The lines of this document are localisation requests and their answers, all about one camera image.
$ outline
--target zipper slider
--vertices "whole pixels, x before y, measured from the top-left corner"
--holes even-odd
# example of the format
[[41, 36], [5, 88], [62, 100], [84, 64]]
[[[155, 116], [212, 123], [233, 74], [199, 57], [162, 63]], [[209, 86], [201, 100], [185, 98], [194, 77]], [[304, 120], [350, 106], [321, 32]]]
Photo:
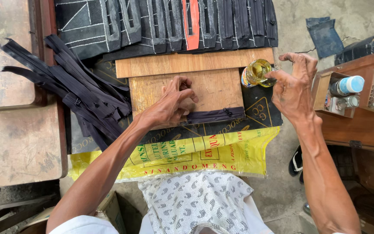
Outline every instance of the zipper slider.
[[223, 108], [223, 111], [226, 112], [226, 114], [229, 115], [229, 116], [231, 116], [233, 114], [233, 112], [229, 111], [226, 108]]
[[81, 102], [81, 100], [78, 98], [78, 99], [76, 99], [76, 103], [75, 103], [75, 106], [80, 106], [80, 102]]

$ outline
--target yellow liquid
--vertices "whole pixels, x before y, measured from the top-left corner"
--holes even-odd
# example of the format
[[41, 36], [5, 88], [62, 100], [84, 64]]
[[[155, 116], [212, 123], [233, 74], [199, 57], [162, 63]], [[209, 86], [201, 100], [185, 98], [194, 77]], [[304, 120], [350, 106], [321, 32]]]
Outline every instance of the yellow liquid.
[[252, 85], [270, 87], [276, 80], [265, 78], [265, 74], [272, 71], [272, 67], [265, 59], [258, 59], [247, 66], [246, 80]]

